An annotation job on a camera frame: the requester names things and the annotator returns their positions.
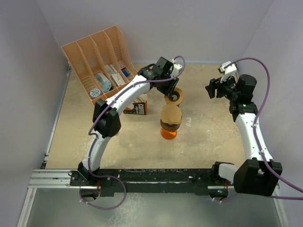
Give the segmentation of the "coffee filter box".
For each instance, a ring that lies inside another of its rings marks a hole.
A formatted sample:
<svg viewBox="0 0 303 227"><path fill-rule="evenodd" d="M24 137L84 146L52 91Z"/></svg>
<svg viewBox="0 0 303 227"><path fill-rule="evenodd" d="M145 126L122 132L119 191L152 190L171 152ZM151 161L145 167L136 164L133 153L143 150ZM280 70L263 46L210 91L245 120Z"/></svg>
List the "coffee filter box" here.
<svg viewBox="0 0 303 227"><path fill-rule="evenodd" d="M138 96L123 111L124 114L146 115L147 114L147 94Z"/></svg>

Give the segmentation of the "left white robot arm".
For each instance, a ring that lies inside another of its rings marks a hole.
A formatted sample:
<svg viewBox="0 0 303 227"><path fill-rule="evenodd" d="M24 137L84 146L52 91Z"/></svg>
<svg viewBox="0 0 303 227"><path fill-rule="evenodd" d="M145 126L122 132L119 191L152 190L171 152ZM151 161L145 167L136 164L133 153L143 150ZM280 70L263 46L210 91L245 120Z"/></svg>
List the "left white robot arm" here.
<svg viewBox="0 0 303 227"><path fill-rule="evenodd" d="M121 129L121 113L140 95L156 88L171 96L186 64L160 57L155 64L141 68L129 84L112 97L95 103L93 124L88 135L93 137L90 149L78 165L78 173L86 185L96 183L97 170L109 140Z"/></svg>

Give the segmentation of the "brown paper coffee filter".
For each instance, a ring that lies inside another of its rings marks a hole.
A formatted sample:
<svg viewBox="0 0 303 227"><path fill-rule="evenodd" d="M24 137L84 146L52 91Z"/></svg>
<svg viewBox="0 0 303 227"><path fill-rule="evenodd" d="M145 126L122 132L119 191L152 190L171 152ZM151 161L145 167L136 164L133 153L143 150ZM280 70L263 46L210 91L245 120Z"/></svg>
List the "brown paper coffee filter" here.
<svg viewBox="0 0 303 227"><path fill-rule="evenodd" d="M167 124L180 124L182 123L182 111L176 105L167 104L162 108L161 120Z"/></svg>

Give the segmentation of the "blue ribbed coffee dripper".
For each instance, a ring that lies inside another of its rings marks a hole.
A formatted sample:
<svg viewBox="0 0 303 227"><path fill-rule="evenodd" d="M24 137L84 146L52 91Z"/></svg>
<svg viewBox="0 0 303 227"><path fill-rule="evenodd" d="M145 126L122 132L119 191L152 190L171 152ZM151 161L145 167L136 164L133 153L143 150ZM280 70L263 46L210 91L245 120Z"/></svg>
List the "blue ribbed coffee dripper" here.
<svg viewBox="0 0 303 227"><path fill-rule="evenodd" d="M163 122L162 120L160 120L160 125L161 127L166 130L166 131L170 131L170 132L174 132L174 131L177 131L180 127L182 123L182 120L180 120L178 123L174 123L174 124L171 124L171 123L165 123Z"/></svg>

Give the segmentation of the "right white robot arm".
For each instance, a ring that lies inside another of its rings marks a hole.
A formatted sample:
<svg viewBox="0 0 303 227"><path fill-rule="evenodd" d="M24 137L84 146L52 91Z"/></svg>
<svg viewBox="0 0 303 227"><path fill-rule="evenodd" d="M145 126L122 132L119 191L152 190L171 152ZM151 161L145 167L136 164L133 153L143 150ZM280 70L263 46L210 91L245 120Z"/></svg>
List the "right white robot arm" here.
<svg viewBox="0 0 303 227"><path fill-rule="evenodd" d="M283 169L281 163L273 161L259 128L258 109L252 102L256 84L253 76L243 74L238 80L233 76L225 81L211 79L205 87L210 98L229 100L229 111L241 134L246 158L240 167L215 162L210 178L216 185L228 180L237 193L271 196Z"/></svg>

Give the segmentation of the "wooden ring stand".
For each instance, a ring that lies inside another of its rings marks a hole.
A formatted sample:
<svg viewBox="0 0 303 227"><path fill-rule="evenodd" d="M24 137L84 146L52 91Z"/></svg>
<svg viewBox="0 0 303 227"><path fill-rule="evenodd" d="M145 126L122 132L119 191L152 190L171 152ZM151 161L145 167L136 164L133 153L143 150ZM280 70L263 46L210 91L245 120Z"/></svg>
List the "wooden ring stand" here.
<svg viewBox="0 0 303 227"><path fill-rule="evenodd" d="M172 96L164 96L166 104L172 104L179 106L184 100L184 92L176 87L172 93Z"/></svg>

